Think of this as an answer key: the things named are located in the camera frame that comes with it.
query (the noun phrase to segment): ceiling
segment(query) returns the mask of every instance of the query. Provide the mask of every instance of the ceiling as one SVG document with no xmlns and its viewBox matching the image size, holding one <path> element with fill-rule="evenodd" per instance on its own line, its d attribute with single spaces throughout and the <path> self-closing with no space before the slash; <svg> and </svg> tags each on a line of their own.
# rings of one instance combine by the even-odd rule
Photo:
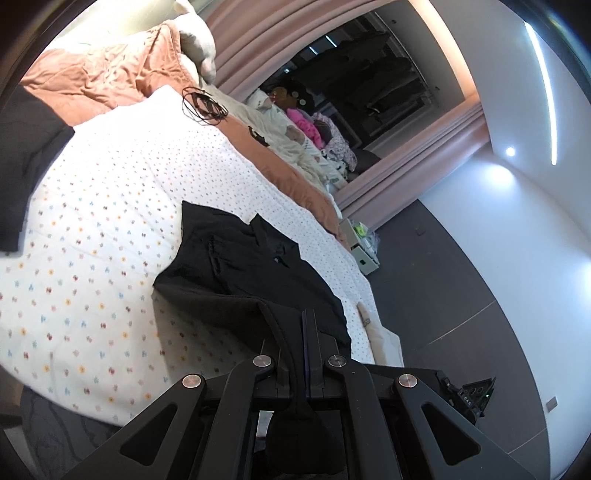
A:
<svg viewBox="0 0 591 480">
<path fill-rule="evenodd" d="M 551 164 L 550 114 L 542 70 L 523 20 L 498 0 L 431 0 L 476 83 L 495 154 L 537 183 L 591 239 L 591 105 L 554 52 L 538 39 L 557 120 Z M 513 147 L 515 156 L 506 149 Z"/>
</svg>

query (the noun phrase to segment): pillow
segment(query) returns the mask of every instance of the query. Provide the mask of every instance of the pillow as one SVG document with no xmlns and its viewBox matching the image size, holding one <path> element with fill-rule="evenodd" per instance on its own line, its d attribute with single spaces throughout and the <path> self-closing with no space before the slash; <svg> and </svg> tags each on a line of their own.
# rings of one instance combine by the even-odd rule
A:
<svg viewBox="0 0 591 480">
<path fill-rule="evenodd" d="M 216 78 L 216 44 L 213 35 L 189 0 L 175 0 L 174 10 L 181 14 L 174 19 L 181 37 L 181 49 L 197 66 L 203 80 L 211 85 Z"/>
</svg>

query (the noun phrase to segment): white polka dot bedsheet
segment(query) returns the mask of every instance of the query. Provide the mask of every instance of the white polka dot bedsheet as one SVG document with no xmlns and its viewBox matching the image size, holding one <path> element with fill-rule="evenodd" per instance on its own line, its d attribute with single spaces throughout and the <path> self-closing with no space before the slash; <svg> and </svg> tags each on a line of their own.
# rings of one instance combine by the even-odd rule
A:
<svg viewBox="0 0 591 480">
<path fill-rule="evenodd" d="M 257 213 L 300 246 L 341 299 L 352 355 L 373 363 L 356 304 L 377 316 L 353 257 L 165 86 L 75 127 L 31 197 L 22 248 L 0 257 L 0 363 L 70 410 L 123 425 L 190 372 L 252 355 L 152 283 L 181 241 L 183 200 Z"/>
</svg>

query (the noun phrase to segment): pink fabric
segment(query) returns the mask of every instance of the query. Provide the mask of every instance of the pink fabric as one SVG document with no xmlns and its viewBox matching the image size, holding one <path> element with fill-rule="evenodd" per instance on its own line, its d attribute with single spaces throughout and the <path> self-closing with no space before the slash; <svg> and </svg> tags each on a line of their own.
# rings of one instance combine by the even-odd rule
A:
<svg viewBox="0 0 591 480">
<path fill-rule="evenodd" d="M 343 215 L 382 226 L 491 140 L 477 95 L 335 194 Z"/>
<path fill-rule="evenodd" d="M 304 135 L 312 140 L 318 150 L 322 150 L 325 147 L 322 137 L 320 136 L 320 132 L 312 122 L 306 120 L 304 115 L 299 113 L 299 111 L 294 108 L 288 108 L 286 114 L 289 119 L 295 123 L 296 127 L 302 130 Z"/>
<path fill-rule="evenodd" d="M 207 24 L 216 42 L 216 86 L 244 101 L 322 35 L 391 0 L 224 0 Z"/>
</svg>

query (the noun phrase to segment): wall outlet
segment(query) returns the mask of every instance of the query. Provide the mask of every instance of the wall outlet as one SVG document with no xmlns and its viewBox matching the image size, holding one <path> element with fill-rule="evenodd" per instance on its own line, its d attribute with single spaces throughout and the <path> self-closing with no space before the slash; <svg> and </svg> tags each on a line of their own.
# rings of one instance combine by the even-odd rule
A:
<svg viewBox="0 0 591 480">
<path fill-rule="evenodd" d="M 558 400 L 556 400 L 556 397 L 552 397 L 546 402 L 546 408 L 548 409 L 548 412 L 551 412 L 556 407 L 558 407 Z"/>
</svg>

